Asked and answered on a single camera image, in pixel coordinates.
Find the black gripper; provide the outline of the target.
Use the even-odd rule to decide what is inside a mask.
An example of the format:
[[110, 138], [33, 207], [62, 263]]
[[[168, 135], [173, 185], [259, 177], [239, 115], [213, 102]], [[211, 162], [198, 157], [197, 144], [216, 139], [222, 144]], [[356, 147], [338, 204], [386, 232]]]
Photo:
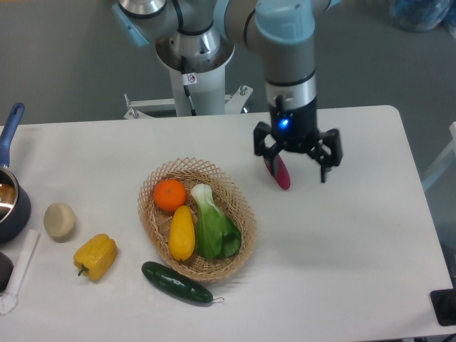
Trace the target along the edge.
[[[343, 158], [340, 131], [337, 128], [318, 131], [316, 118], [316, 98], [299, 108], [286, 108], [284, 96], [275, 99], [270, 107], [271, 126], [257, 123], [254, 131], [254, 154], [263, 157], [270, 175], [279, 174], [280, 148], [300, 154], [310, 151], [310, 157], [320, 165], [321, 183], [326, 182], [327, 174], [338, 167]], [[271, 135], [276, 143], [268, 147], [266, 138]]]

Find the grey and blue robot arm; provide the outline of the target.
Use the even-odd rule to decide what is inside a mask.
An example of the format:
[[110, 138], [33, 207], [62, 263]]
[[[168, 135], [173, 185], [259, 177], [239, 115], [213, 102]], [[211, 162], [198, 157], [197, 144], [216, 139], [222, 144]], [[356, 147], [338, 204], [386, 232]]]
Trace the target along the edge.
[[178, 116], [227, 112], [225, 67], [237, 46], [260, 57], [270, 123], [254, 129], [254, 152], [277, 184], [291, 180], [281, 151], [306, 154], [326, 175], [341, 163], [339, 131], [316, 117], [316, 15], [332, 1], [116, 1], [112, 10], [138, 46], [153, 44], [172, 81]]

